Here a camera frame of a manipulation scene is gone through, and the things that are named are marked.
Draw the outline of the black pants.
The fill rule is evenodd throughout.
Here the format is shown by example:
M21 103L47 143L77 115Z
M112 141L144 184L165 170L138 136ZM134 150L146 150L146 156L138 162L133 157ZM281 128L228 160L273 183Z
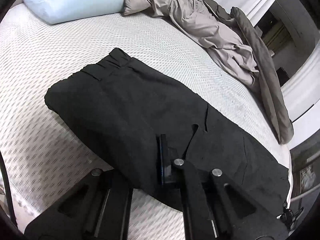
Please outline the black pants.
M159 135L175 158L219 168L270 213L282 212L288 169L184 84L121 49L52 85L44 101L90 150L169 207L182 208L179 192L161 187Z

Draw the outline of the white mesh mattress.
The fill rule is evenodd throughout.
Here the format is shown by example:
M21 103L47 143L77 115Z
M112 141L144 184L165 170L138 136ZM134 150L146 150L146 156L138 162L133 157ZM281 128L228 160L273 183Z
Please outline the white mesh mattress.
M167 21L112 14L48 25L19 4L1 22L1 153L21 230L90 170L108 168L48 109L44 95L113 48L184 83L291 166L249 90Z

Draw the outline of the dark green duvet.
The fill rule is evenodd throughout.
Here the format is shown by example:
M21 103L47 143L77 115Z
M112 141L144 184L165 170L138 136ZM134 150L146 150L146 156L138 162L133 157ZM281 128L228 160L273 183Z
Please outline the dark green duvet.
M266 115L273 126L278 142L280 144L287 144L294 135L293 124L285 106L278 76L267 46L240 8L232 7L231 12L227 13L225 9L214 0L203 1L208 10L216 16L220 22L236 32L242 42L252 48L253 57L259 71L258 83L260 97Z

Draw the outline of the grey crumpled sheet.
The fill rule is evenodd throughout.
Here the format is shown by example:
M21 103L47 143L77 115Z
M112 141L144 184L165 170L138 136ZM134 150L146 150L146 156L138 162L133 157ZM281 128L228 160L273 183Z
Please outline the grey crumpled sheet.
M254 29L239 8L227 13L211 0L125 0L125 15L144 10L169 18L221 69L247 87L258 84L259 70L248 41Z

